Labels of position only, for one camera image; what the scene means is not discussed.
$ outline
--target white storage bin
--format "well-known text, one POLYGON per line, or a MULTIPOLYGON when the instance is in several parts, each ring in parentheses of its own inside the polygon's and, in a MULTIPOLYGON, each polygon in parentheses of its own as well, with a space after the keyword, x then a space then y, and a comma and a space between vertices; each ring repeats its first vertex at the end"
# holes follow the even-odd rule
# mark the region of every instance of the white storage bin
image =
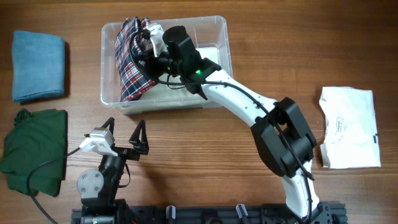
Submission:
MULTIPOLYGON (((221 68, 233 77, 231 55, 229 53, 226 21, 221 16, 196 17, 185 19, 166 19, 157 22, 167 30, 173 26, 185 26, 196 48, 216 47, 218 63, 221 68)), ((101 102, 107 107, 118 109, 123 114, 141 113, 151 110, 172 108, 211 108, 219 104, 204 100, 199 95, 182 98, 165 98, 156 100, 137 100, 120 102, 120 77, 116 68, 114 42, 121 30, 122 22, 106 24, 102 28, 101 41, 101 102)))

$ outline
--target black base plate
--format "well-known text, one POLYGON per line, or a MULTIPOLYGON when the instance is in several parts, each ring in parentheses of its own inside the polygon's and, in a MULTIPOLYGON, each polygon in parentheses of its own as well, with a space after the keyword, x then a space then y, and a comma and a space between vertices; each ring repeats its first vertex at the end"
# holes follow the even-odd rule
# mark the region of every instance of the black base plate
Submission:
MULTIPOLYGON (((155 206, 130 207, 138 217, 139 224, 167 224, 166 209, 155 206)), ((247 206, 250 224, 299 224, 297 218, 286 204, 265 204, 247 206)), ((235 207, 196 207, 176 208, 174 224, 207 224, 208 220, 218 218, 223 224, 241 224, 235 207)), ((347 216, 344 204, 320 203, 312 215, 312 224, 346 224, 347 216)), ((71 224, 80 224, 81 210, 73 210, 71 224)))

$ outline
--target green folded cloth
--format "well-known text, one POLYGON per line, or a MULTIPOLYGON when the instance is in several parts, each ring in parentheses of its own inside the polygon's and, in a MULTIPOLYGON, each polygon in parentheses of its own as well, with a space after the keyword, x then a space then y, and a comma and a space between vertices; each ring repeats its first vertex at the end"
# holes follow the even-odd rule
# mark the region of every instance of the green folded cloth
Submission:
MULTIPOLYGON (((15 128, 4 140, 0 171, 7 175, 8 187, 28 194, 26 179, 29 172, 43 162, 62 157, 67 151, 67 112, 43 110, 18 112, 15 128)), ((30 178, 30 188, 35 194, 41 191, 51 196, 59 192, 65 160, 40 168, 30 178)))

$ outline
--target wooden tabletop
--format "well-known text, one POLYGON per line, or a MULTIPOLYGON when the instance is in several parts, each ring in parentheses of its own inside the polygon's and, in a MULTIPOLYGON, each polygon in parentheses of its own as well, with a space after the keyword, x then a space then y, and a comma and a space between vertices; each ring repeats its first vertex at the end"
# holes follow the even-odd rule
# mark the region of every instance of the wooden tabletop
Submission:
MULTIPOLYGON (((228 25, 234 77, 277 100, 300 106, 318 146, 312 172, 322 201, 346 204, 350 223, 395 223, 398 213, 398 5, 364 1, 39 1, 0 5, 0 145, 19 109, 67 110, 68 147, 83 134, 116 119, 116 144, 147 121, 150 151, 128 162, 131 183, 117 198, 129 205, 260 205, 284 203, 280 177, 260 160, 249 127, 225 108, 150 112, 124 116, 100 102, 101 28, 127 17, 174 19, 223 16, 228 25), (67 95, 25 105, 12 102, 11 44, 14 30, 59 35, 70 48, 67 95), (372 90, 381 168, 324 169, 319 144, 325 117, 318 101, 323 86, 372 90)), ((96 169, 101 156, 68 158, 58 197, 37 199, 60 223, 81 208, 77 177, 96 169)), ((0 223, 48 223, 29 196, 9 190, 0 175, 0 223)))

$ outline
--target red plaid fabric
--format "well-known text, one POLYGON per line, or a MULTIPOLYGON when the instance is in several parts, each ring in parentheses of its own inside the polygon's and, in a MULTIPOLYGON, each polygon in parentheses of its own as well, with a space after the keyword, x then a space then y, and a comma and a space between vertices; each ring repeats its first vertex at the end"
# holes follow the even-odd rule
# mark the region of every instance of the red plaid fabric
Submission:
POLYGON ((129 54, 139 55, 147 48, 148 41, 136 35, 132 41, 131 49, 129 43, 131 36, 138 32, 139 29, 145 28, 150 24, 148 18, 144 18, 142 22, 138 17, 133 20, 126 19, 122 25, 122 29, 116 37, 116 67, 120 75, 121 97, 120 101, 139 100, 143 93, 156 86, 152 80, 148 80, 145 76, 138 72, 130 59, 129 54))

